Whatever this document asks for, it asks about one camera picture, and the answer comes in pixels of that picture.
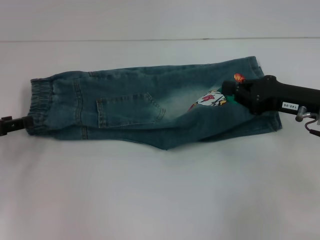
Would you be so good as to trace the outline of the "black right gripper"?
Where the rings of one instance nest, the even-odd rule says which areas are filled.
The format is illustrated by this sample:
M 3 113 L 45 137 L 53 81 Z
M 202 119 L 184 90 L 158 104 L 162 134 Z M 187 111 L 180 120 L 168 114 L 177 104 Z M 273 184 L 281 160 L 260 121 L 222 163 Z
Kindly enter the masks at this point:
M 224 81 L 221 93 L 227 103 L 245 106 L 255 115 L 275 111 L 297 115 L 300 107 L 320 112 L 320 91 L 281 83 L 273 75 L 243 82 Z

